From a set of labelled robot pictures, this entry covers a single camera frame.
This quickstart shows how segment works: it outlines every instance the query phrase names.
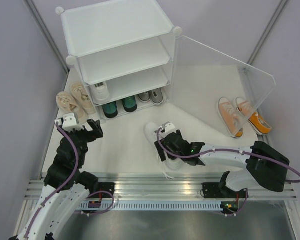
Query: gray shoe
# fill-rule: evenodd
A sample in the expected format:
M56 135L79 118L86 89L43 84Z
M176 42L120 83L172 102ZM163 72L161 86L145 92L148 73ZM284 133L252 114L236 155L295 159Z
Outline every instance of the gray shoe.
M155 105L160 105L164 102L164 96L162 94L161 88L151 91L151 100Z
M144 104L148 103L151 99L149 91L138 94L138 97L139 97L140 102L142 102Z

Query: gray wall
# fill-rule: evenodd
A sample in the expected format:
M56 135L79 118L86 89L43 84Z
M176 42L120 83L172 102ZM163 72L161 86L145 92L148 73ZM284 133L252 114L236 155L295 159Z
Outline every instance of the gray wall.
M38 175L66 75L22 0L0 0L0 240Z
M273 125L272 144L300 171L300 0L289 2L254 66L274 75L277 82L261 106ZM300 201L300 184L294 187Z
M33 0L63 57L68 56L61 18L65 10L105 0ZM157 0L184 35L247 62L280 0Z

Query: shoelace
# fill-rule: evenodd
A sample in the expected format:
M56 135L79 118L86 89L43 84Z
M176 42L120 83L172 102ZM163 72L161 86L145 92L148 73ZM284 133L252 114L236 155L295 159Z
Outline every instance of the shoelace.
M78 86L78 87L76 87L75 89L74 89L74 92L80 92L81 93L81 99L83 100L83 101L90 101L90 98L89 98L89 96L88 95L86 95L86 94L84 94L83 92L84 92L84 88L82 87L82 86Z
M58 99L62 101L63 104L69 103L71 101L70 97L58 96Z
M252 111L252 106L251 106L251 104L248 101L246 101L245 103L243 103L241 106L242 106L242 108L244 108L248 112Z
M234 109L234 107L231 105L230 102L229 103L225 103L222 106L225 109L225 111L228 114L230 114L232 117L237 117L238 116L237 113L236 113L236 111L235 111L235 109Z

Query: white floor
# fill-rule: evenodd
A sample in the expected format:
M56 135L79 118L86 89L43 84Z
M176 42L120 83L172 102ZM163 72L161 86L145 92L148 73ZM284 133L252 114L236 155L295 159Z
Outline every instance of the white floor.
M65 91L72 82L80 81L78 74L71 69ZM98 120L97 114L90 118ZM181 130L182 136L188 142L205 142L217 146L239 147L252 146L258 140L251 126L244 125L244 134L239 139L225 136L202 121L186 113L171 103L153 106L108 120L101 127L104 137L89 143L83 171L105 174L160 174L161 166L158 154L149 144L144 135L144 126L148 122L162 125L172 122ZM46 173L53 163L62 136L54 129L45 158L43 173ZM216 173L234 170L224 166L189 166L183 164L175 174L193 176L205 173Z

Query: white connector knob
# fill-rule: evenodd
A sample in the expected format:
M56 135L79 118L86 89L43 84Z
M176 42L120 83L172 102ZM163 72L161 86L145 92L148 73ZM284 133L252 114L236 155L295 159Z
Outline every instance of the white connector knob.
M182 34L182 28L179 27L179 26L176 26L176 27L173 29L173 34L174 34L176 37L181 36L181 34Z
M65 12L65 10L64 10L62 7L60 7L60 6L58 6L58 7L55 9L55 13L58 14L58 15L61 15L61 14L64 13L64 12Z
M74 56L67 56L65 59L66 64L69 66L74 66L77 62L76 58Z

